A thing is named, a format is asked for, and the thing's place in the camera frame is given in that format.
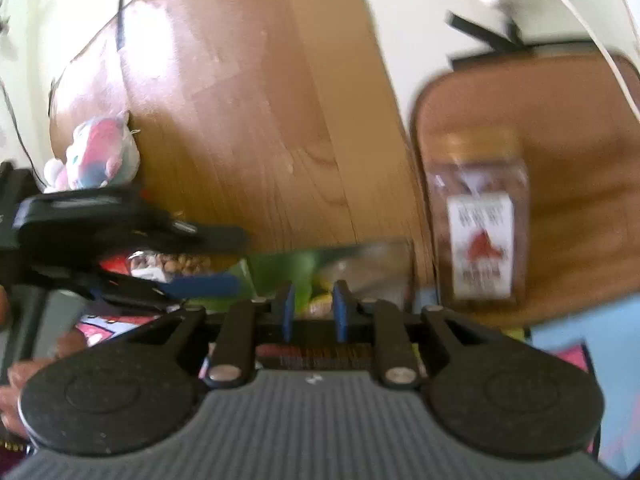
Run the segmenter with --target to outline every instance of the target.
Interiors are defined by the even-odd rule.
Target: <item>metal screw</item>
[[[411,384],[415,381],[416,373],[404,366],[389,368],[385,373],[386,380],[393,384]]]
[[[233,365],[218,365],[209,370],[209,379],[219,383],[235,381],[242,375],[242,370]]]

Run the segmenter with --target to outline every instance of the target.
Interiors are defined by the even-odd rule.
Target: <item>gray ribbed surface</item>
[[[446,435],[413,393],[366,372],[262,371],[239,390],[209,394],[167,440],[114,458],[43,450],[8,480],[610,480],[585,454],[508,462]]]

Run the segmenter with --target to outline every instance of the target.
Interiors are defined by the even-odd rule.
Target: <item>nuts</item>
[[[161,269],[168,281],[174,276],[191,276],[213,272],[210,256],[153,254],[139,251],[129,257],[130,270],[148,269],[150,267]]]

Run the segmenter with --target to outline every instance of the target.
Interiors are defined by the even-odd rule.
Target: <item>white cable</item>
[[[602,42],[598,39],[595,32],[590,27],[589,23],[587,23],[587,21],[580,15],[580,12],[578,12],[578,9],[574,7],[574,4],[572,4],[571,1],[569,0],[560,0],[560,1],[564,3],[564,6],[567,9],[569,9],[571,13],[575,16],[575,18],[580,22],[580,24],[587,31],[587,34],[593,40],[593,43],[595,43],[595,45],[598,47],[598,49],[604,56],[604,59],[607,61],[607,64],[609,65],[611,71],[613,72],[613,75],[615,76],[618,82],[618,85],[620,85],[620,89],[622,90],[622,93],[625,96],[626,102],[629,104],[629,108],[631,108],[631,111],[634,113],[634,115],[636,116],[636,119],[640,123],[640,110],[638,109],[638,106],[636,105],[636,102],[634,101],[634,98],[631,95],[631,92],[629,91],[628,86],[626,85],[625,79],[622,77],[622,74],[620,73],[620,69],[616,65],[616,62],[613,61],[611,54],[606,49],[606,47],[602,44]]]

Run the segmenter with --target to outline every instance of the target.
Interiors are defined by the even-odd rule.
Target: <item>jar lid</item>
[[[513,160],[522,156],[518,134],[512,128],[491,126],[434,134],[428,140],[429,162],[469,164]]]

